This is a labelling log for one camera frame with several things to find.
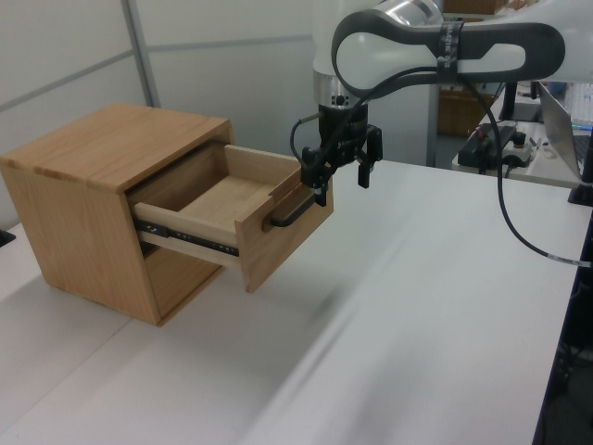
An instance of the table surface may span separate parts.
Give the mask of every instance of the table surface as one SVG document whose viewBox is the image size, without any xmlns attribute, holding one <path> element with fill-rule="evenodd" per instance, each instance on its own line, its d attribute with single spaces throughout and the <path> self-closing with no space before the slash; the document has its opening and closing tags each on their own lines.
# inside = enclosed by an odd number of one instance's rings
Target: table surface
<svg viewBox="0 0 593 445">
<path fill-rule="evenodd" d="M 517 97 L 516 102 L 517 104 L 539 104 L 539 98 L 533 100 L 529 97 L 525 97 L 520 95 L 521 92 L 525 93 L 527 91 L 524 87 L 518 87 L 517 89 Z M 492 105 L 492 112 L 494 113 L 495 118 L 499 115 L 500 110 L 502 109 L 502 103 L 504 102 L 504 93 L 501 93 L 498 99 Z M 481 123 L 490 122 L 487 117 L 482 119 Z M 532 183 L 538 184 L 549 184 L 549 185 L 556 185 L 558 187 L 567 187 L 567 188 L 574 188 L 579 185 L 580 181 L 570 169 L 570 167 L 566 164 L 566 162 L 555 152 L 552 153 L 556 155 L 555 158 L 546 157 L 542 151 L 543 144 L 548 142 L 548 137 L 546 136 L 546 129 L 544 128 L 543 123 L 537 122 L 516 122 L 517 123 L 517 131 L 525 133 L 527 135 L 527 141 L 529 138 L 532 138 L 534 141 L 538 141 L 541 139 L 542 146 L 537 149 L 533 150 L 531 162 L 527 167 L 518 167 L 511 170 L 509 174 L 510 179 L 516 179 L 520 181 L 528 181 Z M 508 122 L 501 122 L 501 125 L 508 124 L 514 125 L 514 121 Z M 590 132 L 584 131 L 574 131 L 574 134 L 585 134 L 589 135 Z M 459 164 L 458 156 L 456 155 L 455 158 L 451 161 L 451 169 L 458 172 L 472 172 L 477 173 L 478 169 L 474 169 L 471 167 L 465 167 Z M 496 170 L 488 170 L 486 171 L 487 175 L 496 176 Z"/>
<path fill-rule="evenodd" d="M 380 162 L 254 294 L 226 271 L 157 328 L 0 249 L 0 444 L 530 443 L 575 268 L 494 178 Z M 590 209 L 506 182 L 577 258 Z"/>
</svg>

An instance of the wooden box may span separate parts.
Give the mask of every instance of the wooden box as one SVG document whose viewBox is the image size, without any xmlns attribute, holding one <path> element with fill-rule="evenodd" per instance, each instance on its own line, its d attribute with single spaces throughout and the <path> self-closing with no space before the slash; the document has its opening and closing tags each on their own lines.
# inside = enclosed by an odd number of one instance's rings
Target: wooden box
<svg viewBox="0 0 593 445">
<path fill-rule="evenodd" d="M 443 0 L 443 12 L 493 16 L 507 3 L 508 0 Z"/>
<path fill-rule="evenodd" d="M 482 94 L 486 103 L 491 106 L 493 95 Z M 439 134 L 450 134 L 469 137 L 478 126 L 486 112 L 469 91 L 441 90 L 438 98 Z"/>
<path fill-rule="evenodd" d="M 305 190 L 300 164 L 232 142 L 225 119 L 116 104 L 0 171 L 49 285 L 161 325 L 223 267 L 255 291 L 333 210 L 329 194 L 271 227 Z"/>
</svg>

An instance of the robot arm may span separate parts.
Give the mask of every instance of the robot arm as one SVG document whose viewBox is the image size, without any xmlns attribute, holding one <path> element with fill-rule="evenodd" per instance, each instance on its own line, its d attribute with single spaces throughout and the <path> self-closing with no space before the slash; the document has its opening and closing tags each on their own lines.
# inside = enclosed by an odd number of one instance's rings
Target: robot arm
<svg viewBox="0 0 593 445">
<path fill-rule="evenodd" d="M 540 0 L 461 27 L 443 24 L 432 0 L 317 0 L 313 68 L 322 144 L 303 150 L 303 182 L 322 197 L 335 170 L 358 160 L 359 182 L 368 186 L 382 155 L 380 147 L 363 149 L 369 135 L 377 139 L 367 126 L 367 102 L 401 87 L 455 83 L 459 74 L 472 83 L 593 83 L 591 17 L 590 0 Z"/>
</svg>

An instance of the cabinet top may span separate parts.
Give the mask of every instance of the cabinet top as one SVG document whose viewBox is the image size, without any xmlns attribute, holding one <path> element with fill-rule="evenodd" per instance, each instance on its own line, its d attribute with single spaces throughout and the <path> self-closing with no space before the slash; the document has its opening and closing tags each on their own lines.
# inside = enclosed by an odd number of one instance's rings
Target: cabinet top
<svg viewBox="0 0 593 445">
<path fill-rule="evenodd" d="M 0 158 L 0 165 L 124 192 L 209 139 L 231 143 L 231 123 L 114 104 Z"/>
</svg>

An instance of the open drawer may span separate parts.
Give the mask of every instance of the open drawer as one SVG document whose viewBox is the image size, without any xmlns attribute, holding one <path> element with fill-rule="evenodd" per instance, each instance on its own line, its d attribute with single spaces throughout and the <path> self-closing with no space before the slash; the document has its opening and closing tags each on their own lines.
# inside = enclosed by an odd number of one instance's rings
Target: open drawer
<svg viewBox="0 0 593 445">
<path fill-rule="evenodd" d="M 240 269 L 255 291 L 333 211 L 312 206 L 270 225 L 309 191 L 296 159 L 209 142 L 126 194 L 141 241 Z"/>
</svg>

